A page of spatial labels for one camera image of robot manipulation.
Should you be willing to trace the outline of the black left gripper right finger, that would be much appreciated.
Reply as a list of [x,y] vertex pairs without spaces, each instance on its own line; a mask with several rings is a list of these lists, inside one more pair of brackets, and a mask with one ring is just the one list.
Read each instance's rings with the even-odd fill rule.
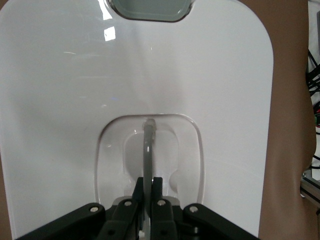
[[200,203],[180,207],[178,199],[163,196],[163,179],[154,177],[151,188],[152,240],[257,240]]

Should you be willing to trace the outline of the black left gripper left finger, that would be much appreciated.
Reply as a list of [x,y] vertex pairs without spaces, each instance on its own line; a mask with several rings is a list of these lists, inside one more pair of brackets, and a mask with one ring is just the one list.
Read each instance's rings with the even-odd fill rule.
[[144,181],[137,179],[133,194],[117,198],[109,209],[88,203],[21,237],[20,240],[137,240],[142,228]]

